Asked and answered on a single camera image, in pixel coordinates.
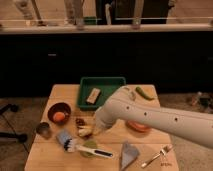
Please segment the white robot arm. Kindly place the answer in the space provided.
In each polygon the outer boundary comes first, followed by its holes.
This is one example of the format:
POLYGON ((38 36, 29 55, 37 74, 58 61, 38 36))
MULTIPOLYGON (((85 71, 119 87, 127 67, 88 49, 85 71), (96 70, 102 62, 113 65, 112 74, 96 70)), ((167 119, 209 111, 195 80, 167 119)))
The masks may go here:
POLYGON ((95 111, 95 132, 112 128, 118 119, 135 121, 213 149, 213 115, 142 105, 127 86, 118 88, 95 111))

